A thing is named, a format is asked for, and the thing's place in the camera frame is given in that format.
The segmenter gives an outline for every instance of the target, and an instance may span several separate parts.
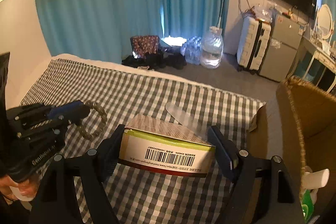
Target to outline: gray mini fridge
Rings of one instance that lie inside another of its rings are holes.
[[[302,38],[300,24],[277,14],[259,75],[281,82],[295,59]]]

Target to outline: white bottle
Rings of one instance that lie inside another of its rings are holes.
[[[221,63],[223,53],[222,29],[211,26],[201,41],[200,63],[208,69],[216,69]]]

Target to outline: bed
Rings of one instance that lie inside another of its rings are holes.
[[[183,107],[203,125],[216,124],[226,138],[243,148],[250,120],[263,105],[259,100],[177,76],[68,54],[45,60],[36,67],[22,82],[11,104],[61,105],[73,100],[99,102],[108,121],[101,136],[93,142],[82,138],[75,126],[70,126],[66,146],[61,150],[65,157],[79,156],[97,147],[118,124],[127,123],[138,113],[177,123],[165,110],[167,101]],[[88,132],[98,123],[99,118],[93,113],[83,121]],[[92,223],[81,182],[78,178],[74,180],[83,221]],[[215,161],[206,178],[156,174],[118,164],[104,184],[121,223],[214,223],[230,186]]]

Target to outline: white suitcase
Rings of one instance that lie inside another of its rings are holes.
[[[237,62],[241,67],[248,70],[259,69],[270,32],[269,24],[250,16],[244,18],[237,51]]]

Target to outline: brown cardboard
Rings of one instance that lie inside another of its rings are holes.
[[[279,84],[273,99],[253,118],[248,138],[252,155],[285,162],[299,194],[305,166],[330,170],[315,205],[322,212],[336,193],[336,97],[295,76]]]

